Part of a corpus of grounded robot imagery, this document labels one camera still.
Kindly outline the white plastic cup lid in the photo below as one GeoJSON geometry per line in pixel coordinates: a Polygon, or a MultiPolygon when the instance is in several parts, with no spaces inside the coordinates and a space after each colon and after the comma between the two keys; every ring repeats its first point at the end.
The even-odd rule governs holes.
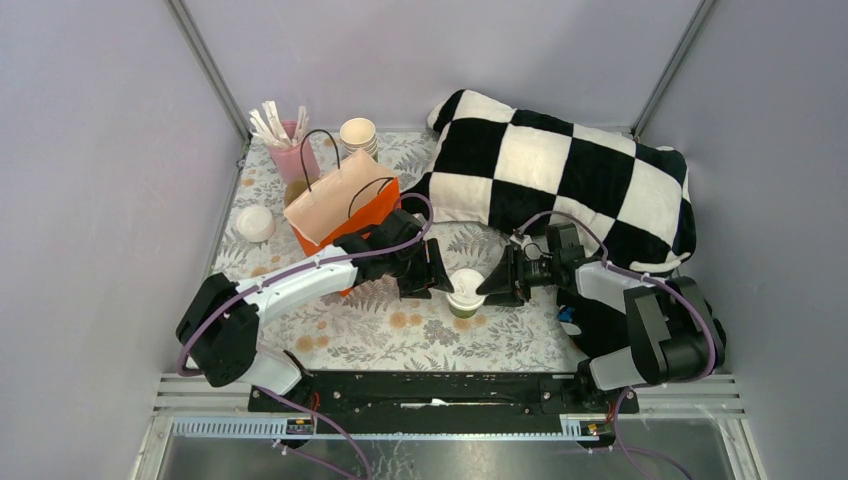
{"type": "Polygon", "coordinates": [[[447,298],[453,297],[464,302],[485,301],[485,296],[476,292],[484,282],[483,275],[476,270],[469,268],[457,270],[451,274],[450,280],[454,286],[454,292],[448,293],[447,298]]]}

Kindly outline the brown cardboard cup carrier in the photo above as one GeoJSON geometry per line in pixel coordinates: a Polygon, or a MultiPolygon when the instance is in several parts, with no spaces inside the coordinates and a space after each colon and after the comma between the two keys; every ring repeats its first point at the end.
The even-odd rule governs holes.
{"type": "Polygon", "coordinates": [[[284,205],[289,206],[296,201],[309,188],[308,182],[305,179],[292,181],[285,188],[284,205]]]}

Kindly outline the pink straw holder cup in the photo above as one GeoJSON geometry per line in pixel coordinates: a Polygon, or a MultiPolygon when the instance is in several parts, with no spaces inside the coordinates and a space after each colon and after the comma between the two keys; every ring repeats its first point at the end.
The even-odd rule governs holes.
{"type": "Polygon", "coordinates": [[[309,141],[290,147],[266,147],[285,186],[308,180],[314,183],[321,176],[321,169],[309,141]]]}

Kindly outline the black white checkered blanket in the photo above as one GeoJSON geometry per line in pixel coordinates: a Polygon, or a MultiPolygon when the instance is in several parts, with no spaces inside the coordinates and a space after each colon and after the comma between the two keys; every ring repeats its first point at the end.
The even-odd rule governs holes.
{"type": "Polygon", "coordinates": [[[427,125],[438,140],[403,200],[409,212],[531,236],[576,218],[587,255],[637,272],[665,273],[695,253],[689,169],[673,148],[468,89],[438,104],[427,125]]]}

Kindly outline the orange paper bag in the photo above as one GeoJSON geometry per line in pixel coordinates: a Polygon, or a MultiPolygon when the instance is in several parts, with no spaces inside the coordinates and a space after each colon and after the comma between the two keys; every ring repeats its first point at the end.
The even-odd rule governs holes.
{"type": "Polygon", "coordinates": [[[395,172],[365,150],[345,157],[336,150],[335,163],[315,180],[306,177],[306,190],[283,210],[306,255],[306,267],[318,268],[341,236],[382,223],[400,197],[395,172]]]}

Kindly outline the black cloth bundle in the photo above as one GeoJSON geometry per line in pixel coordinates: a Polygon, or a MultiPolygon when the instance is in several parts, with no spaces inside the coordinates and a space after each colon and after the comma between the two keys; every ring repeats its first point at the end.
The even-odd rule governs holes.
{"type": "Polygon", "coordinates": [[[573,320],[582,334],[571,339],[590,358],[590,372],[599,389],[698,377],[708,366],[707,334],[713,339],[713,367],[724,364],[726,333],[697,283],[680,277],[667,285],[695,308],[706,328],[695,320],[683,301],[660,287],[626,290],[624,312],[565,290],[558,292],[561,308],[574,309],[573,320]]]}

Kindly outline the blue white small object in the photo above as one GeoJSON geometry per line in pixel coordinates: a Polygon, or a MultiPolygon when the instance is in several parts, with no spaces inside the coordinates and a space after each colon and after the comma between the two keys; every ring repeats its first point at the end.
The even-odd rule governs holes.
{"type": "Polygon", "coordinates": [[[557,314],[557,321],[563,331],[570,337],[580,336],[582,334],[581,327],[573,320],[574,309],[564,306],[557,314]]]}

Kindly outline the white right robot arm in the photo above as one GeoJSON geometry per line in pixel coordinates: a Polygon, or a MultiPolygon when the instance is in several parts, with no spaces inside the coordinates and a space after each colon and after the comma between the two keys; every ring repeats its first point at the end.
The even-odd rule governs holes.
{"type": "Polygon", "coordinates": [[[516,244],[505,247],[476,292],[488,305],[518,307],[533,288],[557,287],[560,323],[588,357],[573,386],[583,410],[601,410],[613,390],[693,381],[722,365],[721,325],[692,279],[587,258],[573,224],[549,226],[545,237],[548,250],[536,259],[516,244]]]}

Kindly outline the floral patterned table mat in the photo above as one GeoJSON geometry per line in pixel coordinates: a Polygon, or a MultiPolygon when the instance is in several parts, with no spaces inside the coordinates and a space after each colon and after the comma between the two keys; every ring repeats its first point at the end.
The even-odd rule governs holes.
{"type": "MultiPolygon", "coordinates": [[[[283,214],[284,192],[265,146],[253,141],[231,212],[264,206],[274,216],[275,231],[267,241],[252,243],[229,224],[215,271],[239,280],[303,258],[283,214]]],[[[402,299],[387,277],[268,321],[259,344],[269,353],[291,352],[310,369],[570,372],[583,354],[559,325],[557,311],[555,290],[543,287],[523,307],[483,307],[458,318],[441,292],[429,300],[402,299]]]]}

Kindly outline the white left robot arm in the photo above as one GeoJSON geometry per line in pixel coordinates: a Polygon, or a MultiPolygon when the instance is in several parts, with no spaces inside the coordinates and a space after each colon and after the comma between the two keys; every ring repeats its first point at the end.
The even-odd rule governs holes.
{"type": "Polygon", "coordinates": [[[285,410],[301,409],[311,388],[305,371],[290,354],[260,352],[264,325],[315,299],[385,276],[395,279],[402,298],[453,292],[437,240],[425,237],[429,228],[394,210],[381,223],[344,234],[287,268],[241,281],[223,273],[207,277],[176,329],[182,346],[178,374],[202,376],[215,388],[246,383],[270,391],[285,410]]]}

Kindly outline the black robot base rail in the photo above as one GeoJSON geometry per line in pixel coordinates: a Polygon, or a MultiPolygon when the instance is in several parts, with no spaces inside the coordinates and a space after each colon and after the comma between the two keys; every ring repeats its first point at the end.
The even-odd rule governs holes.
{"type": "Polygon", "coordinates": [[[570,374],[315,371],[286,399],[351,434],[558,434],[564,415],[606,419],[618,391],[570,374]]]}

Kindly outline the stack of green paper cups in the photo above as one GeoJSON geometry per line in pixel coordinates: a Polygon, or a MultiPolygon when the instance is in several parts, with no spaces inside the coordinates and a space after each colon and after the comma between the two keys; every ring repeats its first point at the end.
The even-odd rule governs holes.
{"type": "Polygon", "coordinates": [[[349,155],[365,151],[372,159],[378,158],[378,139],[375,124],[367,118],[347,120],[340,128],[340,140],[349,155]]]}

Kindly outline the green paper coffee cup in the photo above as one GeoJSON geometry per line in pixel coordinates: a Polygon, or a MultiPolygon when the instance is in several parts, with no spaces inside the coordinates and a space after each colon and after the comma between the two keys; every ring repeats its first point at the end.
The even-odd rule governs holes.
{"type": "Polygon", "coordinates": [[[450,312],[454,317],[459,319],[473,317],[484,304],[484,300],[464,302],[453,297],[448,297],[447,300],[450,312]]]}

